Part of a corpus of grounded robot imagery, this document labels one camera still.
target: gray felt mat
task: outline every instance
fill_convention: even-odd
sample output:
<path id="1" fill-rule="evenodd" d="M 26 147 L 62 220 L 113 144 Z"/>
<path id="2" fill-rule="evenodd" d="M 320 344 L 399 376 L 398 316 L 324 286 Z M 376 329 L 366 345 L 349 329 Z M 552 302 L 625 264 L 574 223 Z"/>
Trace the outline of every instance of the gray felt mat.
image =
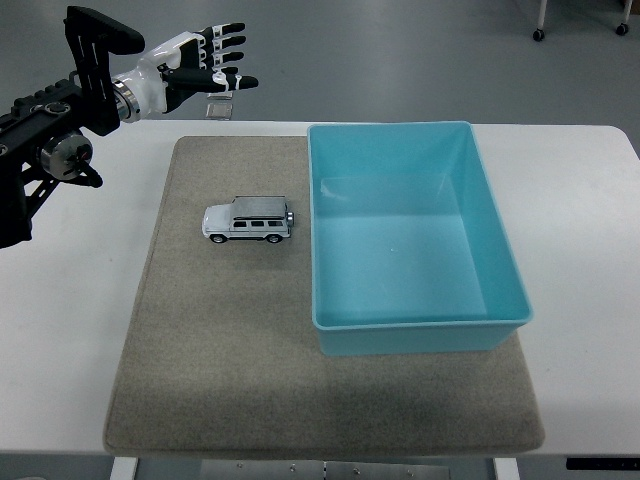
<path id="1" fill-rule="evenodd" d="M 235 195 L 286 195 L 292 238 L 204 238 L 204 209 Z M 517 335 L 491 352 L 325 357 L 309 234 L 306 138 L 176 144 L 106 420 L 109 452 L 331 460 L 541 445 Z"/>

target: gray floor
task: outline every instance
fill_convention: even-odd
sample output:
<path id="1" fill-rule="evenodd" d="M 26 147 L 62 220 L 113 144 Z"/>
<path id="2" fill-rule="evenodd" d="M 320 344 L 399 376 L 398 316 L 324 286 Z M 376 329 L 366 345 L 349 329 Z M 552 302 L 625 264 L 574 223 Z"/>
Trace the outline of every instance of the gray floor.
<path id="1" fill-rule="evenodd" d="M 620 0 L 550 1 L 541 43 L 531 39 L 536 0 L 208 0 L 180 8 L 167 0 L 74 3 L 139 30 L 148 48 L 184 30 L 245 22 L 246 57 L 239 66 L 260 86 L 234 95 L 234 120 L 613 125 L 640 152 L 640 17 L 631 18 L 628 35 L 617 36 Z M 2 2 L 5 111 L 15 98 L 73 69 L 62 24 L 66 4 Z M 135 58 L 112 57 L 111 72 L 134 64 Z M 199 94 L 166 118 L 202 119 L 206 105 Z M 42 461 L 54 465 L 49 480 L 108 478 L 105 458 L 0 456 L 0 480 L 44 472 L 27 468 Z M 565 475 L 563 464 L 561 458 L 525 459 L 522 478 L 587 478 Z M 60 474 L 73 466 L 85 476 Z M 143 462 L 139 480 L 159 479 L 144 471 L 161 467 Z M 191 467 L 199 471 L 199 463 Z M 638 478 L 612 475 L 606 478 Z"/>

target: robotic hand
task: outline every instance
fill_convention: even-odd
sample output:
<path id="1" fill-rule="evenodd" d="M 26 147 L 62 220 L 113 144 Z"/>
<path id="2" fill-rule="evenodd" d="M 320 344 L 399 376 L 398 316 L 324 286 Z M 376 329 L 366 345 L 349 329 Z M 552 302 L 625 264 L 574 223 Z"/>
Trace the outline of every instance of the robotic hand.
<path id="1" fill-rule="evenodd" d="M 171 112 L 195 92 L 256 87 L 258 81 L 238 75 L 237 68 L 220 68 L 243 57 L 221 53 L 245 42 L 243 36 L 226 36 L 242 30 L 243 23 L 231 23 L 184 32 L 146 53 L 135 69 L 113 78 L 120 119 L 135 122 L 152 112 Z"/>
<path id="2" fill-rule="evenodd" d="M 14 102 L 0 116 L 0 248 L 31 240 L 31 219 L 60 182 L 100 187 L 89 163 L 93 148 L 80 128 L 104 136 L 121 121 L 167 113 L 195 92 L 253 88 L 258 81 L 223 67 L 240 60 L 244 29 L 232 23 L 185 32 L 143 55 L 135 69 L 111 77 L 109 53 L 144 50 L 137 31 L 84 7 L 69 7 L 65 36 L 77 70 L 44 90 Z M 74 78 L 78 77 L 80 86 Z M 39 184 L 27 195 L 25 186 Z"/>

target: toy car wheel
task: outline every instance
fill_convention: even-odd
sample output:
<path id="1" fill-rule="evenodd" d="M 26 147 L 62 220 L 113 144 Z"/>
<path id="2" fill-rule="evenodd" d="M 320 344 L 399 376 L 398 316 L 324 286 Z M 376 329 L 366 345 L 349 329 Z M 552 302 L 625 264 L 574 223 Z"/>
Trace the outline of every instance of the toy car wheel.
<path id="1" fill-rule="evenodd" d="M 227 241 L 227 237 L 224 235 L 209 235 L 209 238 L 213 243 L 224 243 Z"/>

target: white table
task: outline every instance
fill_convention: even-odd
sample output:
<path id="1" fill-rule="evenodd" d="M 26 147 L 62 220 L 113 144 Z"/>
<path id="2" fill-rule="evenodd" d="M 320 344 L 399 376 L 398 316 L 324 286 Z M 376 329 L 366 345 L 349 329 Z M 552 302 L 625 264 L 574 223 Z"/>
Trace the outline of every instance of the white table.
<path id="1" fill-rule="evenodd" d="M 60 186 L 34 219 L 34 240 L 0 250 L 0 452 L 103 452 L 175 141 L 307 126 L 146 121 L 90 136 L 104 186 Z M 535 453 L 637 455 L 638 157 L 612 127 L 474 129 L 534 309 L 519 331 L 547 433 Z"/>

